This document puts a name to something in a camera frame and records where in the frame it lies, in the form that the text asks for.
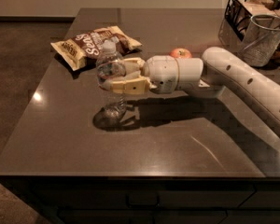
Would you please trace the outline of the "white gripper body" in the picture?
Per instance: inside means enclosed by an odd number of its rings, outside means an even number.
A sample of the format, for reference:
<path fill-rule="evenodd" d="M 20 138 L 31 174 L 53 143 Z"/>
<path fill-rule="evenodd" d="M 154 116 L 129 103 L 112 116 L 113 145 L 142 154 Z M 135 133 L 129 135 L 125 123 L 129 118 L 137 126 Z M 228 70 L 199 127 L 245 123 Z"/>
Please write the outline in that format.
<path fill-rule="evenodd" d="M 142 74 L 149 79 L 152 92 L 172 93 L 177 86 L 177 60 L 171 56 L 153 56 L 145 62 Z"/>

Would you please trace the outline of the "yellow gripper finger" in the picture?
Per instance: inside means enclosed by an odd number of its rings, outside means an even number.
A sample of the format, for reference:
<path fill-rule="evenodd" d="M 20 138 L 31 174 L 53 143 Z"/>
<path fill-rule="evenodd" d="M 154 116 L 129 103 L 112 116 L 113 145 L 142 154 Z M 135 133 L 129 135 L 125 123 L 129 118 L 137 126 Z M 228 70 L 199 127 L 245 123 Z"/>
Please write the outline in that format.
<path fill-rule="evenodd" d="M 117 94 L 141 95 L 149 91 L 150 82 L 146 77 L 133 79 L 108 79 L 102 84 L 102 89 Z"/>
<path fill-rule="evenodd" d="M 123 63 L 127 75 L 132 74 L 134 72 L 140 74 L 145 64 L 145 61 L 139 57 L 133 57 L 124 59 Z"/>

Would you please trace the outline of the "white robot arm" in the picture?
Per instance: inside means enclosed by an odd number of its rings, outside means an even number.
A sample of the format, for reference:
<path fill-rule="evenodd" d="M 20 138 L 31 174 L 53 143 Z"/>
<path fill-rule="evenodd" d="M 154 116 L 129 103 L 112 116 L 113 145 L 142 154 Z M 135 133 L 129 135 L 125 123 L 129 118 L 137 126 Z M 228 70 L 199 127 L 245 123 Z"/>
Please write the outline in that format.
<path fill-rule="evenodd" d="M 209 48 L 200 58 L 129 58 L 123 65 L 122 76 L 100 76 L 102 89 L 131 95 L 183 91 L 196 98 L 216 98 L 229 89 L 280 135 L 280 85 L 225 49 Z"/>

